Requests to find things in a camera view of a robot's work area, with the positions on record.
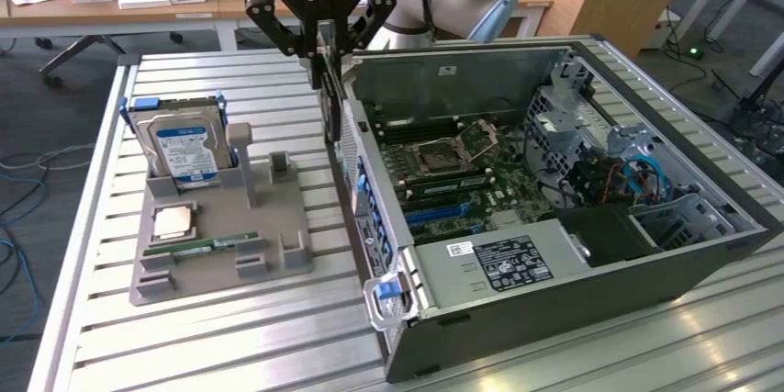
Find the green graphics card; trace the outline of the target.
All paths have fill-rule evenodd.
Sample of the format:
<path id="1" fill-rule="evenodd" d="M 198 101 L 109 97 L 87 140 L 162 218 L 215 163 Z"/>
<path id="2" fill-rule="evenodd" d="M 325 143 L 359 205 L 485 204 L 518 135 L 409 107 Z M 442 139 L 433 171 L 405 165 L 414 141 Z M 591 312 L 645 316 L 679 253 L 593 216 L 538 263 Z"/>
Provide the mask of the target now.
<path id="1" fill-rule="evenodd" d="M 338 50 L 338 23 L 329 20 L 319 25 L 319 63 L 322 81 L 322 110 L 325 117 L 325 137 L 330 144 L 341 140 L 342 133 L 342 66 Z"/>

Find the silver socket cover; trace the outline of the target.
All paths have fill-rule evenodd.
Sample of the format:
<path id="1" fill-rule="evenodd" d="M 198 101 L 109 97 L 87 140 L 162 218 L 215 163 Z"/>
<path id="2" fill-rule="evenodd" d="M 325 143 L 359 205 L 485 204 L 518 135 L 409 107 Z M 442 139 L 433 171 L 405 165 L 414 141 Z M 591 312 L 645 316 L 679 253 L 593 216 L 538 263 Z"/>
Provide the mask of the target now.
<path id="1" fill-rule="evenodd" d="M 471 158 L 479 157 L 499 144 L 495 127 L 485 118 L 475 121 L 458 138 L 462 148 Z"/>

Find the office chair base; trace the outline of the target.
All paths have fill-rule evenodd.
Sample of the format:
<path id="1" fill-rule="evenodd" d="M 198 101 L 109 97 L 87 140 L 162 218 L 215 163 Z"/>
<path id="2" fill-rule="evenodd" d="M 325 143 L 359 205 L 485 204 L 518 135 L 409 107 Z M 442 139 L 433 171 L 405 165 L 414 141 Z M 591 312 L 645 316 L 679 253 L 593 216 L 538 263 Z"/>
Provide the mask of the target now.
<path id="1" fill-rule="evenodd" d="M 183 44 L 185 37 L 179 32 L 170 31 L 169 37 L 173 43 Z M 53 50 L 54 43 L 50 38 L 35 37 L 35 44 L 41 49 Z M 126 55 L 126 50 L 117 43 L 113 35 L 85 35 L 45 64 L 39 70 L 41 79 L 50 88 L 59 88 L 63 85 L 63 79 L 53 75 L 53 71 L 70 61 L 94 44 L 107 46 L 118 55 Z"/>

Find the CPU socket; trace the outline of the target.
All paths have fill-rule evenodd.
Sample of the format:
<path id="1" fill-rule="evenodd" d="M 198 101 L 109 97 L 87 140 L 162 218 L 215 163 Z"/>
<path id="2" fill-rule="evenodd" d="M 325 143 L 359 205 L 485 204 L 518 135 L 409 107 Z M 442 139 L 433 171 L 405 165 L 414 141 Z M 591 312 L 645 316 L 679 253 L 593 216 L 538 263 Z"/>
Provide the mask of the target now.
<path id="1" fill-rule="evenodd" d="M 462 157 L 451 141 L 435 140 L 414 146 L 415 158 L 425 172 L 437 174 L 462 168 Z"/>

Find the hard disk with blue label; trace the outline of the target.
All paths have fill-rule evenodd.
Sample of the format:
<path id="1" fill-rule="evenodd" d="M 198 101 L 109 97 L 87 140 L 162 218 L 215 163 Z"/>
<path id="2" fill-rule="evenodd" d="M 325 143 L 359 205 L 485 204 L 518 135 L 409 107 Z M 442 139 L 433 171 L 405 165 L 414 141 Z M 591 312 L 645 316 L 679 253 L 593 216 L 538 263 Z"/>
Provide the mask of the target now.
<path id="1" fill-rule="evenodd" d="M 174 100 L 121 99 L 118 112 L 141 142 L 150 173 L 171 177 L 181 190 L 211 185 L 219 171 L 237 166 L 226 109 L 222 92 Z"/>

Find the perforated metal disk bay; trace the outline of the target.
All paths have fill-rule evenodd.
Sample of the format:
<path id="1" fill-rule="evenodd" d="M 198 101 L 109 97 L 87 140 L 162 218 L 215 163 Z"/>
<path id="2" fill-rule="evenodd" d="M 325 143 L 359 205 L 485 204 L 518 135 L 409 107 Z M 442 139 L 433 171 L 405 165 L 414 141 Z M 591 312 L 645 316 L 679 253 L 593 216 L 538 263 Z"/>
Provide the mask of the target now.
<path id="1" fill-rule="evenodd" d="M 567 56 L 555 63 L 551 82 L 538 87 L 529 106 L 526 145 L 535 150 L 527 159 L 561 175 L 587 159 L 590 151 L 609 150 L 617 120 L 595 101 L 595 79 L 583 57 Z"/>

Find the green RAM stick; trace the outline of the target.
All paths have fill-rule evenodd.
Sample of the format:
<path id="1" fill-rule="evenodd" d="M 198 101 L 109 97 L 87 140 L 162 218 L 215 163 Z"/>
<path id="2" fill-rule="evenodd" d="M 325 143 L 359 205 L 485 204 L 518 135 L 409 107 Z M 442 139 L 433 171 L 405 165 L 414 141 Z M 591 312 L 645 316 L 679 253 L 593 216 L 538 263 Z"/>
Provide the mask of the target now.
<path id="1" fill-rule="evenodd" d="M 203 255 L 206 253 L 230 250 L 238 243 L 243 241 L 257 240 L 259 238 L 261 235 L 258 232 L 246 232 L 214 239 L 186 241 L 177 244 L 150 248 L 143 252 L 143 256 L 150 257 L 167 253 L 170 253 L 173 257 Z"/>
<path id="2" fill-rule="evenodd" d="M 450 192 L 474 191 L 487 188 L 491 185 L 493 178 L 493 175 L 477 174 L 410 180 L 401 191 L 407 197 L 427 197 Z"/>

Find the green motherboard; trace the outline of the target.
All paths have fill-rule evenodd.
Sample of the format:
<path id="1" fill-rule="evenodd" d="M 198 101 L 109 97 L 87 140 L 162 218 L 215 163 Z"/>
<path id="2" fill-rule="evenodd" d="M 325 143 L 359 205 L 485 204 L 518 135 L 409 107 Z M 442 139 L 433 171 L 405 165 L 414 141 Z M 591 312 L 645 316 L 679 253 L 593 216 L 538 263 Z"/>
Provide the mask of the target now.
<path id="1" fill-rule="evenodd" d="M 502 113 L 481 113 L 395 120 L 379 106 L 366 105 L 363 109 L 381 149 L 393 193 L 401 204 L 403 225 L 417 245 L 498 230 L 491 222 L 491 215 L 499 211 L 515 210 L 526 224 L 553 218 L 555 206 L 545 195 L 534 172 L 523 165 L 519 146 L 522 137 L 515 132 L 521 125 L 513 118 Z M 458 136 L 482 118 L 495 127 L 499 144 L 483 155 L 471 158 L 462 148 Z M 433 174 L 421 169 L 414 146 L 435 140 L 453 142 L 463 162 L 459 170 Z M 407 197 L 401 191 L 410 180 L 477 174 L 494 176 L 487 188 L 427 197 Z M 406 222 L 406 213 L 462 203 L 471 203 L 473 206 L 469 213 L 459 218 L 418 224 Z"/>

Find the blue expansion slot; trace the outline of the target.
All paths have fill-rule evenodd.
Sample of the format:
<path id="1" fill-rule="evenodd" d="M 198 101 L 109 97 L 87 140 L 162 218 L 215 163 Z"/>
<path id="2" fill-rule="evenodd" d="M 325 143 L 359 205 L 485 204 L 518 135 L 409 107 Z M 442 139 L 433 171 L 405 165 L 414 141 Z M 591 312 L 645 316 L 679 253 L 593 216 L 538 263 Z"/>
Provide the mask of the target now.
<path id="1" fill-rule="evenodd" d="M 418 224 L 446 218 L 459 218 L 469 213 L 471 206 L 471 203 L 462 203 L 417 210 L 405 214 L 406 222 L 409 224 Z"/>

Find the grey parts rack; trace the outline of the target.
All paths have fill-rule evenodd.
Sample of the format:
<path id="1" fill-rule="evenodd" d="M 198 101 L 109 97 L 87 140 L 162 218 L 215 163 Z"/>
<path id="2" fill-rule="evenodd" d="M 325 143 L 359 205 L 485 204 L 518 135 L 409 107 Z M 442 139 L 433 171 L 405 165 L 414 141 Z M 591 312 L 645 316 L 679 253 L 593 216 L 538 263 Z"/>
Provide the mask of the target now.
<path id="1" fill-rule="evenodd" d="M 267 162 L 253 162 L 250 124 L 230 124 L 226 134 L 238 165 L 219 171 L 215 185 L 178 190 L 170 178 L 146 181 L 130 289 L 135 306 L 273 281 L 314 269 L 305 197 L 289 153 L 275 151 Z M 193 210 L 191 230 L 183 237 L 157 241 L 157 210 L 177 206 Z M 143 256 L 150 248 L 246 232 L 258 232 L 261 238 L 226 251 L 183 257 L 170 253 Z"/>

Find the CPU chip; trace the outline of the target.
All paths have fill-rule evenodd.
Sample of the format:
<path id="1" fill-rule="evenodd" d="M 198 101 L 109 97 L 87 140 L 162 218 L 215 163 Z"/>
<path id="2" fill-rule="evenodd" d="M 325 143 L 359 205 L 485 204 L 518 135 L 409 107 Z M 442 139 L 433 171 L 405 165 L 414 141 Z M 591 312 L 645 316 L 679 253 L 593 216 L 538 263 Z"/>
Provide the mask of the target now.
<path id="1" fill-rule="evenodd" d="M 157 241 L 179 238 L 191 230 L 193 210 L 187 206 L 158 208 L 154 219 L 154 238 Z"/>

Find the grey power supply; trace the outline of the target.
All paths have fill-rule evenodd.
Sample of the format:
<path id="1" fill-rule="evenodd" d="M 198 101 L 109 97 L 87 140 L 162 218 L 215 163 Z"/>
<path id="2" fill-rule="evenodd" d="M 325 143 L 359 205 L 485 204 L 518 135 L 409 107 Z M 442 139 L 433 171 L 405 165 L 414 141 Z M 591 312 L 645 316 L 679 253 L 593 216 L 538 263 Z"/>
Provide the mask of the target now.
<path id="1" fill-rule="evenodd" d="M 581 245 L 557 219 L 419 245 L 415 257 L 441 309 L 526 292 L 590 270 Z"/>

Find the blue case latch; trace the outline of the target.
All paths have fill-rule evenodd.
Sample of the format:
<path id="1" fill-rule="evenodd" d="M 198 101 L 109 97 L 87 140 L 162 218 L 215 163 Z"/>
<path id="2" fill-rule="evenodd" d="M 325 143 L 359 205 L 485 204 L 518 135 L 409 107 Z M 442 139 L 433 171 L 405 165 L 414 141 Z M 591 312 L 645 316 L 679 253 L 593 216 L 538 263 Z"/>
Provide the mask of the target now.
<path id="1" fill-rule="evenodd" d="M 382 282 L 374 294 L 382 311 L 406 310 L 410 307 L 410 293 L 398 280 Z"/>

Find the small metal disk bay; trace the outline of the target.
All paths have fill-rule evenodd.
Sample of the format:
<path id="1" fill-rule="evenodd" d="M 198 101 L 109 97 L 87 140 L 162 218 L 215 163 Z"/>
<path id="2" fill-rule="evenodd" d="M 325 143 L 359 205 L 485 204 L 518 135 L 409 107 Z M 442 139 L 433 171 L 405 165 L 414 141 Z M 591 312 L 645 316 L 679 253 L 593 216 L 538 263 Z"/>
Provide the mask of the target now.
<path id="1" fill-rule="evenodd" d="M 698 194 L 654 206 L 637 205 L 629 210 L 657 246 L 666 251 L 737 232 L 727 218 Z"/>

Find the open grey PC case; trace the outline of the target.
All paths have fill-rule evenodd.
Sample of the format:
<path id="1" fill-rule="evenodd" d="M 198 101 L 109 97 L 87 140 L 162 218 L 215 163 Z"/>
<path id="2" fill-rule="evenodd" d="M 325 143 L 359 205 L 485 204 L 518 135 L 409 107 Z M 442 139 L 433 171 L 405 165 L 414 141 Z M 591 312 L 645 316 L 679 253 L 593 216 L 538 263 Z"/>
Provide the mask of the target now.
<path id="1" fill-rule="evenodd" d="M 551 70 L 581 56 L 595 73 L 595 101 L 617 126 L 609 150 L 593 150 L 567 175 L 527 154 L 526 115 Z M 342 67 L 342 133 L 329 153 L 363 284 L 370 323 L 398 383 L 563 332 L 678 299 L 722 267 L 784 233 L 750 193 L 765 176 L 702 119 L 602 39 L 526 39 L 429 49 L 363 51 Z M 521 125 L 523 165 L 534 172 L 553 218 L 581 245 L 590 270 L 526 292 L 441 309 L 417 269 L 414 238 L 382 162 L 366 105 L 395 120 L 502 113 Z M 662 250 L 630 214 L 698 194 L 737 232 Z M 382 311 L 375 287 L 398 280 L 406 310 Z"/>

